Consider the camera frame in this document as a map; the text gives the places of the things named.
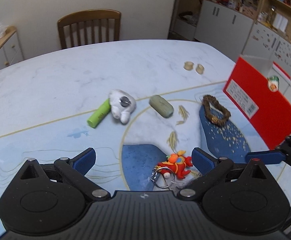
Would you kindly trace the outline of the green tube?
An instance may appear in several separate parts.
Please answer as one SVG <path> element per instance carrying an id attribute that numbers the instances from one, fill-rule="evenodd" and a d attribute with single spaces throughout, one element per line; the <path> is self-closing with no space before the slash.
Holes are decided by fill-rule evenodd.
<path id="1" fill-rule="evenodd" d="M 96 128 L 100 122 L 109 114 L 111 109 L 109 99 L 105 100 L 100 107 L 88 118 L 87 123 L 91 128 Z"/>

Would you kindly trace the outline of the red orange keychain toy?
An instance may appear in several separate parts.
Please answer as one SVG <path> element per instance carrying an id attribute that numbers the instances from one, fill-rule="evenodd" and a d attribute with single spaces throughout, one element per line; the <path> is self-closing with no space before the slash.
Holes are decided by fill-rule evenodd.
<path id="1" fill-rule="evenodd" d="M 150 180 L 159 189 L 169 189 L 177 180 L 184 180 L 193 167 L 192 157 L 180 150 L 167 156 L 154 167 Z"/>

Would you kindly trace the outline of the colourful snack packet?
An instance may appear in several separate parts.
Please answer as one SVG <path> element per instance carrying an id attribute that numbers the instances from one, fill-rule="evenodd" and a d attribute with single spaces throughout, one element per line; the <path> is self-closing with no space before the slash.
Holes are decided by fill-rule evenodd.
<path id="1" fill-rule="evenodd" d="M 276 75 L 267 78 L 267 86 L 270 91 L 276 92 L 279 90 L 279 77 Z"/>

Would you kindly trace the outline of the grey green soap bar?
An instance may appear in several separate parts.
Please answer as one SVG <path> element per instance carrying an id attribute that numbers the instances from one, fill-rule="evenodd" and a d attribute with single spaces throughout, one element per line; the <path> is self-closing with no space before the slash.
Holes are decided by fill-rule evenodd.
<path id="1" fill-rule="evenodd" d="M 151 96 L 149 104 L 163 118 L 170 118 L 174 113 L 173 106 L 160 95 Z"/>

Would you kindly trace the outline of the white toy figure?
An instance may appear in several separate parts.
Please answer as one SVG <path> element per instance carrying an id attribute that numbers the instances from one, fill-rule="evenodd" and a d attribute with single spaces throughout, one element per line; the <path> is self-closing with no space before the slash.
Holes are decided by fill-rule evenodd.
<path id="1" fill-rule="evenodd" d="M 113 117 L 120 120 L 122 124 L 127 124 L 131 114 L 136 109 L 135 99 L 130 94 L 119 89 L 112 90 L 108 98 Z"/>

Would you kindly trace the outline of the red white cardboard box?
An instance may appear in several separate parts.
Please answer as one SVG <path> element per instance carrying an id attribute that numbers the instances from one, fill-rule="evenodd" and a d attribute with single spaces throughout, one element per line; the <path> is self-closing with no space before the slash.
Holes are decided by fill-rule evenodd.
<path id="1" fill-rule="evenodd" d="M 267 78 L 279 77 L 279 90 L 272 92 Z M 269 59 L 241 55 L 224 87 L 269 149 L 291 135 L 291 77 Z"/>

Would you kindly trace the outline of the white sideboard cabinet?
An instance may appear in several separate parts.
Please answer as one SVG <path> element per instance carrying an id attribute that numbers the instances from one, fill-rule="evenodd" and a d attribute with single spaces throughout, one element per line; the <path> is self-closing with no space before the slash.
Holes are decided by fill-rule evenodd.
<path id="1" fill-rule="evenodd" d="M 0 70 L 24 61 L 24 55 L 19 43 L 17 29 L 9 26 L 0 39 Z"/>

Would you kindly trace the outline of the dark wooden chair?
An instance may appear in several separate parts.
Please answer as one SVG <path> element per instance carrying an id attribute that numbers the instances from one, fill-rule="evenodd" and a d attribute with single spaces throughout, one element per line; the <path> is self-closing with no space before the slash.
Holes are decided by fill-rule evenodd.
<path id="1" fill-rule="evenodd" d="M 92 9 L 62 17 L 57 22 L 61 48 L 118 41 L 121 16 L 121 12 L 113 9 Z"/>

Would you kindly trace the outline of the white wall cabinet unit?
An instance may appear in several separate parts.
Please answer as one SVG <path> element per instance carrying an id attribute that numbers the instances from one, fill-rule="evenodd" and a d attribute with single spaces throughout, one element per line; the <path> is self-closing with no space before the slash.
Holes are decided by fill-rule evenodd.
<path id="1" fill-rule="evenodd" d="M 291 77 L 291 0 L 175 0 L 168 36 L 209 44 L 233 61 L 268 58 Z"/>

